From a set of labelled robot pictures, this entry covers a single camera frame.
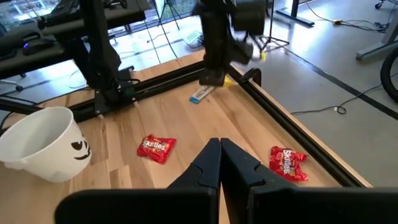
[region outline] small package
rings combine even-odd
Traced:
[[[265,51],[262,51],[261,52],[261,54],[260,54],[260,60],[262,60],[262,61],[266,61],[266,53],[265,53]]]
[[[233,85],[237,85],[238,83],[234,81],[232,78],[229,76],[225,76],[224,78],[224,85],[223,87],[231,87]],[[199,89],[189,98],[189,101],[191,101],[194,104],[198,104],[202,99],[204,99],[205,96],[207,96],[209,93],[211,93],[213,90],[215,90],[214,86],[201,86]]]
[[[307,158],[306,154],[293,149],[271,148],[270,170],[290,181],[306,181],[308,176],[301,170],[300,163]]]
[[[199,89],[189,98],[194,104],[198,104],[205,96],[215,89],[214,86],[201,86]]]
[[[137,155],[147,156],[155,162],[164,164],[176,142],[177,140],[173,138],[156,138],[150,134],[142,140]]]

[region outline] floor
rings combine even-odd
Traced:
[[[354,0],[317,0],[309,5],[319,16],[329,19],[387,22],[394,6],[385,2],[381,9],[376,10],[375,3],[375,0],[363,0],[361,4]],[[290,4],[290,1],[277,1],[275,8]],[[299,16],[315,21],[315,26],[308,29],[275,15],[272,35],[290,41],[290,45],[269,51],[265,62],[243,67],[243,70],[259,67],[263,72],[263,88],[284,107],[291,112],[318,110],[354,97],[340,87],[342,83],[360,92],[380,84],[379,71],[383,56],[368,62],[358,62],[355,55],[358,50],[379,41],[383,34],[352,27],[335,27],[315,16],[306,4],[300,6]],[[200,50],[191,49],[184,42],[184,38],[201,29],[198,18],[186,18],[178,21],[178,24],[180,31],[173,22],[164,26],[177,57]],[[359,25],[371,26],[363,22]],[[149,32],[159,59],[152,42],[148,41],[148,31],[144,30],[111,41],[122,58],[120,68],[134,65],[136,70],[142,70],[159,64],[159,61],[162,63],[175,59],[165,36],[158,36],[162,33],[161,27],[151,28]],[[25,90],[15,93],[13,86],[0,85],[0,94],[10,93],[10,96],[34,102],[44,101],[85,86],[82,75],[76,70],[73,62],[69,61],[30,72],[25,79],[13,77],[11,80],[17,80]],[[393,113],[398,112],[398,105],[382,88],[367,95]],[[398,169],[398,152],[395,152],[398,132],[394,131],[396,118],[361,99],[350,101],[344,107],[347,109],[344,115],[332,109],[298,114],[297,117],[370,183],[375,186],[398,186],[395,173]],[[6,114],[0,111],[0,117]]]

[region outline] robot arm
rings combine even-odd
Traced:
[[[252,44],[233,38],[229,21],[235,31],[262,35],[266,2],[240,0],[234,5],[230,0],[201,0],[193,14],[200,16],[205,45],[203,60],[207,71],[199,82],[201,85],[222,86],[228,65],[232,61],[247,65],[253,53]]]
[[[193,13],[201,19],[206,51],[206,72],[199,79],[201,85],[223,85],[226,68],[232,61],[247,65],[251,59],[252,44],[233,39],[230,21],[235,31],[252,35],[264,32],[266,2],[238,1],[234,5],[230,0],[201,0],[194,8]],[[116,79],[121,60],[109,43],[103,3],[80,0],[80,10],[90,43],[87,84],[99,90],[107,104],[119,104],[129,96],[119,88]]]

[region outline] yellow object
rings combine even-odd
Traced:
[[[231,87],[233,85],[238,84],[235,80],[233,80],[232,78],[228,77],[227,75],[224,78],[224,85],[223,87]]]
[[[341,19],[334,19],[333,20],[333,25],[341,25],[341,23],[343,22],[343,20],[341,20]]]
[[[265,52],[261,52],[261,60],[265,61],[266,60],[266,53]]]

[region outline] white bucket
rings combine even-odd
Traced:
[[[0,161],[7,168],[24,169],[49,182],[71,179],[90,159],[90,147],[65,107],[32,113],[0,137]]]

